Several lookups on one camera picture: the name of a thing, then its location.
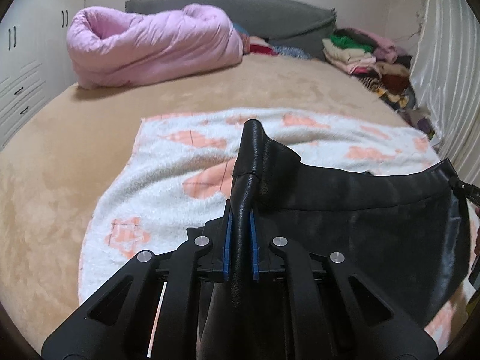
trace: silver screw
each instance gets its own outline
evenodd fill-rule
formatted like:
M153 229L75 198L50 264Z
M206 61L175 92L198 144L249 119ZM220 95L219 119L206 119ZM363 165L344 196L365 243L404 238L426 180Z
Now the silver screw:
M275 237L272 242L275 246L282 247L287 245L289 240L284 237Z
M137 255L137 260L140 261L141 263L147 263L152 259L152 253L150 253L148 250L141 251Z
M207 246L209 242L210 239L208 237L205 237L204 235L195 238L195 245L197 246Z
M335 264L340 264L345 261L345 256L340 253L339 251L335 251L330 255L330 259L335 263Z

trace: green clothing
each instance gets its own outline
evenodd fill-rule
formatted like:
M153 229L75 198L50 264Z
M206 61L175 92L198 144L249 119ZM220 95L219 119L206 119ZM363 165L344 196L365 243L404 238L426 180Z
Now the green clothing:
M337 36L337 35L330 35L330 40L332 43L340 47L341 49L363 49L367 53L371 53L374 48L367 44L359 44L355 42L353 39L349 38L348 36Z

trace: sheer curtain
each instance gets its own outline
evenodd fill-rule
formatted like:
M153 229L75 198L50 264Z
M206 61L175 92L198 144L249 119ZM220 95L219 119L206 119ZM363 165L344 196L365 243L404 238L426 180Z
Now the sheer curtain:
M427 107L461 178L480 185L480 24L465 0L427 0L411 72L418 105Z

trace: fitted sheet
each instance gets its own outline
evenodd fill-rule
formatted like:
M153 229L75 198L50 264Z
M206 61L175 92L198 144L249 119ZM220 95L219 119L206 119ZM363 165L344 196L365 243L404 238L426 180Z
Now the fitted sheet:
M128 161L141 117L294 107L406 126L320 61L247 55L236 67L138 88L70 86L0 152L0 301L36 350L77 307L80 249L98 198Z

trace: drawer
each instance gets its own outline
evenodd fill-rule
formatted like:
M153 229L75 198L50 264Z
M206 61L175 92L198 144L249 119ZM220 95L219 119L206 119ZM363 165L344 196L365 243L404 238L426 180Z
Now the drawer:
M0 149L27 123L33 115L40 111L45 104L49 102L49 98L44 91L36 91L33 95L24 98L15 107L13 107L5 120L0 122Z
M0 123L17 104L32 96L45 83L38 67L33 65L0 91Z

